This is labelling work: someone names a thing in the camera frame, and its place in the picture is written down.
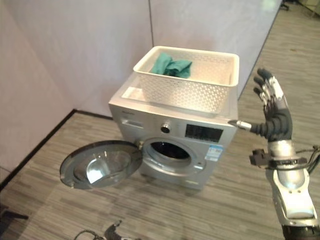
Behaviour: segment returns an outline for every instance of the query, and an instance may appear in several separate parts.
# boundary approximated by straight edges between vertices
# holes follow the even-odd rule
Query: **white plastic basket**
[[[192,61],[190,77],[180,78],[150,73],[160,53],[174,61]],[[149,102],[218,113],[237,87],[239,57],[232,53],[155,46],[133,68],[145,99]]]

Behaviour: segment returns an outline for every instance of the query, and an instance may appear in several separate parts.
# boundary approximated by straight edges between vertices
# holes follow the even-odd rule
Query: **washing machine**
[[[123,140],[106,140],[72,152],[60,167],[61,181],[76,189],[107,187],[135,171],[170,184],[202,189],[237,128],[236,87],[219,113],[145,100],[133,73],[109,101]]]

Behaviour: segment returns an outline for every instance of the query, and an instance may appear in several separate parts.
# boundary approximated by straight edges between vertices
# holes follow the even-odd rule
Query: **washing machine door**
[[[142,163],[138,147],[127,141],[99,141],[83,146],[65,158],[61,181],[75,189],[112,186],[132,175]]]

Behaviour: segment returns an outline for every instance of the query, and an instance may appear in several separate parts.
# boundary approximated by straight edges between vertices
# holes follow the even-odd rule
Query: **green towel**
[[[155,61],[151,73],[187,79],[190,77],[192,61],[173,61],[172,57],[162,52]]]

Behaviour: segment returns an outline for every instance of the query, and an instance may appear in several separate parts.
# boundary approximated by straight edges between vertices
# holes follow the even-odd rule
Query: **wood-grain floor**
[[[320,144],[319,39],[318,17],[310,18],[298,5],[280,11],[254,70],[266,67],[280,81],[297,149]],[[263,114],[253,86],[251,79],[239,100],[239,117],[260,122]],[[248,159],[252,149],[265,147],[264,139],[238,131],[202,191],[138,173],[104,189],[71,189],[60,182],[60,164],[70,152],[112,139],[121,134],[111,120],[83,114],[68,120],[0,193],[3,204],[30,216],[14,220],[1,239],[71,240],[82,229],[102,234],[119,219],[121,235],[142,240],[283,239],[265,173]],[[309,191],[320,214],[319,183],[316,169]]]

